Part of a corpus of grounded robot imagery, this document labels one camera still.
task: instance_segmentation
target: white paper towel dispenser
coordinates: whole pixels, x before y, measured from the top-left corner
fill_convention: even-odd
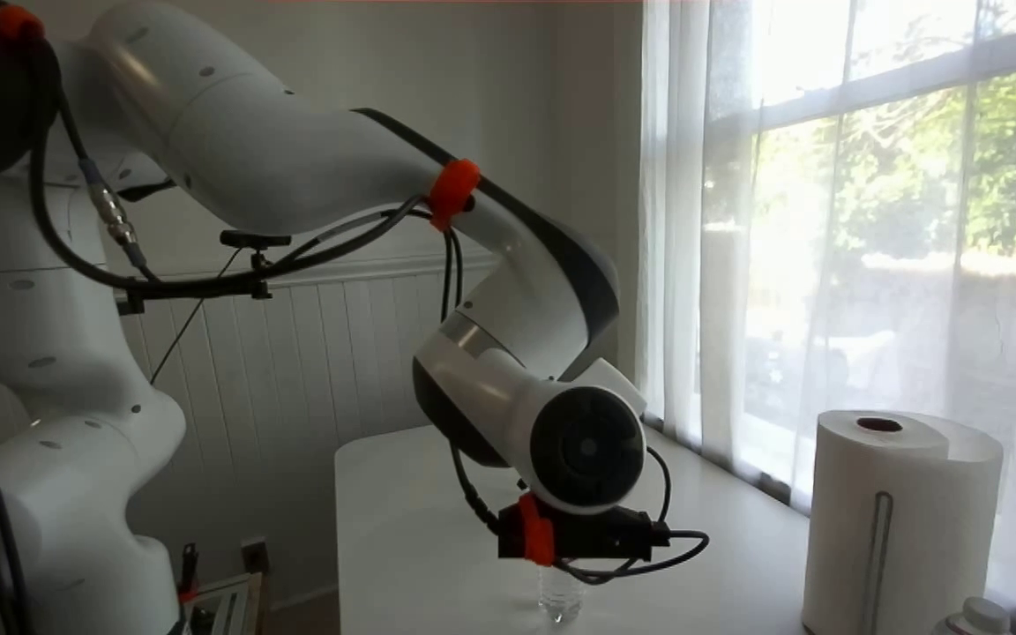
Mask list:
[[[804,577],[810,635],[927,635],[985,592],[1002,449],[909,411],[820,416]]]

